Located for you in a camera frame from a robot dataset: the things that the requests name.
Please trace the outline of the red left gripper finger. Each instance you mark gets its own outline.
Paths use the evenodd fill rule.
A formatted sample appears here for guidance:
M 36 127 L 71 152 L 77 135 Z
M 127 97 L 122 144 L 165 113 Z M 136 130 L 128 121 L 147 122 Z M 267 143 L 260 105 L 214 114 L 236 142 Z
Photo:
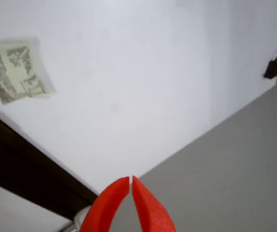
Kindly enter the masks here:
M 123 177 L 110 184 L 97 197 L 87 213 L 81 232 L 109 232 L 115 213 L 129 194 L 129 177 Z

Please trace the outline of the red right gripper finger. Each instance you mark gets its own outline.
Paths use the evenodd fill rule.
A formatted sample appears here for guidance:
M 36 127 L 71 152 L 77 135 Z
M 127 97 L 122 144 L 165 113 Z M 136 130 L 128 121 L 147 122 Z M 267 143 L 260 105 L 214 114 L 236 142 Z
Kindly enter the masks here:
M 132 195 L 143 232 L 175 232 L 174 223 L 155 196 L 133 176 Z

